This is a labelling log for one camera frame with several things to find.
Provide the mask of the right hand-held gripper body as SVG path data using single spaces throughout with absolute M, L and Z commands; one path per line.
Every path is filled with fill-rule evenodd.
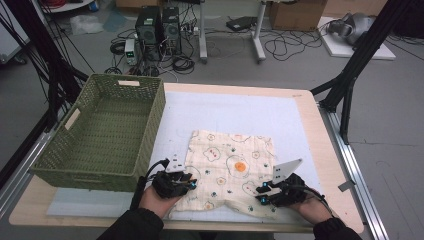
M 296 159 L 289 162 L 273 166 L 273 178 L 268 186 L 278 188 L 267 197 L 268 201 L 276 207 L 289 206 L 302 202 L 306 194 L 303 192 L 305 181 L 295 173 L 295 170 L 302 164 L 302 159 Z

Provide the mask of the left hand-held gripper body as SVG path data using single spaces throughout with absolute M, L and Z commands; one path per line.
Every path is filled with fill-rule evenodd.
M 161 198 L 173 198 L 185 195 L 188 191 L 183 188 L 185 182 L 179 182 L 177 177 L 185 173 L 185 164 L 177 158 L 165 158 L 159 161 L 164 167 L 153 178 L 152 185 Z

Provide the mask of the cream printed cloth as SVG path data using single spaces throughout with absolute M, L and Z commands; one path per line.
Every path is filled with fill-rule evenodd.
M 277 217 L 277 210 L 257 200 L 256 188 L 269 181 L 275 165 L 270 137 L 196 130 L 189 142 L 186 170 L 197 180 L 171 210 L 204 212 L 226 206 L 258 218 Z

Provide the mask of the person's right hand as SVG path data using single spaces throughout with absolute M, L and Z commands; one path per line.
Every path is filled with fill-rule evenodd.
M 301 203 L 290 205 L 290 208 L 313 225 L 332 218 L 332 214 L 327 207 L 315 197 L 307 197 Z

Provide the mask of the grey tape piece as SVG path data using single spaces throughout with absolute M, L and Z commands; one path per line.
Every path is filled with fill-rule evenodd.
M 349 190 L 349 189 L 352 189 L 355 185 L 356 185 L 356 183 L 355 183 L 353 180 L 348 180 L 348 181 L 346 181 L 346 182 L 344 182 L 344 183 L 340 184 L 340 185 L 338 186 L 338 189 L 339 189 L 341 192 L 345 192 L 345 191 L 347 191 L 347 190 Z

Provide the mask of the white grid mat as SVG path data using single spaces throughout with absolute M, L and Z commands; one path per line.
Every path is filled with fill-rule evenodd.
M 159 171 L 158 163 L 164 158 L 177 158 L 185 164 L 189 142 L 196 130 L 270 137 L 275 165 L 302 159 L 295 173 L 307 186 L 320 187 L 299 106 L 292 98 L 170 91 L 166 95 L 154 143 L 151 168 Z M 226 206 L 204 212 L 171 212 L 170 217 L 173 220 L 220 222 L 297 221 L 297 216 L 290 210 L 274 208 L 277 210 L 274 219 L 241 214 Z

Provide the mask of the white power supply unit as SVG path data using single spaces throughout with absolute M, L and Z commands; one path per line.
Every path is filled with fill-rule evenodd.
M 126 61 L 130 66 L 137 64 L 137 53 L 136 53 L 136 43 L 134 39 L 127 39 L 125 41 L 124 53 L 126 56 Z

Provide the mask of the white desk leg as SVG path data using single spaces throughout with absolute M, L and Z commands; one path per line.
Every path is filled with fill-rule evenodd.
M 205 17 L 204 17 L 204 5 L 205 0 L 200 1 L 200 26 L 199 26 L 199 56 L 200 60 L 203 64 L 207 63 L 208 55 L 207 55 L 207 44 L 206 44 L 206 36 L 205 36 Z
M 263 19 L 265 15 L 265 10 L 266 10 L 266 1 L 260 0 L 256 27 L 255 27 L 255 30 L 251 32 L 252 41 L 257 53 L 258 62 L 262 62 L 266 59 L 265 52 L 263 50 L 263 47 L 260 41 L 260 33 L 261 33 L 262 23 L 263 23 Z

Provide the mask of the slim black computer tower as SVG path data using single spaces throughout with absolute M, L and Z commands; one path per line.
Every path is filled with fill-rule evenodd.
M 166 39 L 167 50 L 174 54 L 180 55 L 181 48 L 181 33 L 179 21 L 179 8 L 166 7 L 162 12 L 162 23 L 164 28 L 164 35 Z

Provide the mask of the large black computer tower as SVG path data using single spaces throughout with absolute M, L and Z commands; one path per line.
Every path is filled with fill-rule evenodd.
M 159 44 L 163 40 L 160 8 L 142 6 L 135 24 L 143 57 L 149 61 L 159 61 Z

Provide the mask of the white floor board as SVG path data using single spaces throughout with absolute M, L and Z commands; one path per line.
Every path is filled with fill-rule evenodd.
M 327 51 L 332 57 L 350 58 L 354 53 L 353 47 L 337 34 L 330 34 L 327 32 L 328 24 L 331 21 L 331 17 L 322 17 L 317 26 Z M 388 47 L 382 44 L 373 55 L 372 59 L 393 61 L 396 59 L 396 56 Z

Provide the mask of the grey rounded machine shell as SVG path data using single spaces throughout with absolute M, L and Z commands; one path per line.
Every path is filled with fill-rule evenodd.
M 368 32 L 374 23 L 374 19 L 364 13 L 347 13 L 340 19 L 332 20 L 327 31 L 337 34 L 348 44 L 355 45 L 363 34 Z

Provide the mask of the clear plastic bag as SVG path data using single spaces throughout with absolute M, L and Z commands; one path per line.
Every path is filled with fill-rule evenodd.
M 103 31 L 103 25 L 96 16 L 78 15 L 70 19 L 74 35 L 95 34 Z

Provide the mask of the aluminium rail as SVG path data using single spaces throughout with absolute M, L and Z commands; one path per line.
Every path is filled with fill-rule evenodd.
M 30 143 L 25 150 L 20 152 L 19 164 L 0 189 L 0 220 L 6 215 L 21 189 L 32 178 L 29 169 L 51 137 L 51 133 L 42 132 L 33 143 Z
M 357 163 L 353 149 L 349 144 L 344 143 L 339 133 L 340 120 L 337 114 L 328 112 L 321 107 L 319 107 L 318 110 L 324 121 L 344 173 L 344 182 L 353 180 L 356 183 L 349 191 L 353 195 L 355 206 L 360 215 L 361 225 L 373 240 L 389 240 L 386 228 L 368 190 L 368 186 Z

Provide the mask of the black metal frame stand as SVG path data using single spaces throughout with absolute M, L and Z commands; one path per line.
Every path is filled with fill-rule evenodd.
M 12 174 L 41 133 L 51 130 L 58 122 L 57 114 L 60 107 L 64 103 L 73 104 L 76 101 L 82 89 L 80 81 L 88 79 L 87 74 L 65 60 L 31 0 L 0 0 L 0 6 L 2 5 L 8 7 L 38 52 L 38 57 L 35 57 L 31 48 L 23 43 L 11 23 L 0 17 L 0 23 L 30 58 L 39 79 L 48 84 L 48 109 L 0 171 L 0 190 L 11 179 Z
M 332 80 L 311 90 L 313 95 L 328 90 L 326 97 L 319 102 L 327 112 L 335 113 L 338 104 L 343 102 L 339 135 L 346 145 L 349 145 L 348 129 L 356 80 L 413 1 L 388 0 L 344 69 Z

